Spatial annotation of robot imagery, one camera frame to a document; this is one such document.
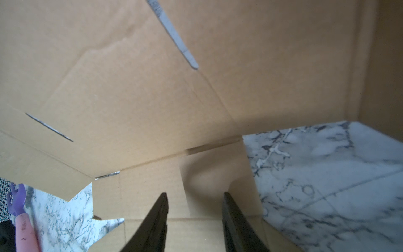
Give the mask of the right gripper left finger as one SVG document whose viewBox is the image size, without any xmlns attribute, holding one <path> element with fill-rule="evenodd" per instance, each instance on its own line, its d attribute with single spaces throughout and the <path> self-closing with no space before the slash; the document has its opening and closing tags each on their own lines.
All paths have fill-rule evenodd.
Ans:
<svg viewBox="0 0 403 252">
<path fill-rule="evenodd" d="M 158 197 L 135 234 L 121 249 L 122 252 L 163 252 L 167 236 L 169 202 L 167 193 Z"/>
</svg>

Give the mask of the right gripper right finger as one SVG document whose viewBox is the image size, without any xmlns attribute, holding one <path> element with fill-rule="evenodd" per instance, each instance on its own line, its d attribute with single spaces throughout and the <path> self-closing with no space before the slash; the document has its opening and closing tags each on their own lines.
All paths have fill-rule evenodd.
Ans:
<svg viewBox="0 0 403 252">
<path fill-rule="evenodd" d="M 222 225 L 227 252 L 269 252 L 229 192 L 222 202 Z"/>
</svg>

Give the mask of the brown cardboard box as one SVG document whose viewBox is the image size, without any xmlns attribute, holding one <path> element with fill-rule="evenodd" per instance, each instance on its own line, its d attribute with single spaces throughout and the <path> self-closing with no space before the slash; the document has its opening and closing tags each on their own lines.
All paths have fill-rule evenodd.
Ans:
<svg viewBox="0 0 403 252">
<path fill-rule="evenodd" d="M 120 251 L 223 252 L 229 192 L 273 252 L 403 249 L 402 1 L 1 1 L 1 177 L 91 185 Z"/>
</svg>

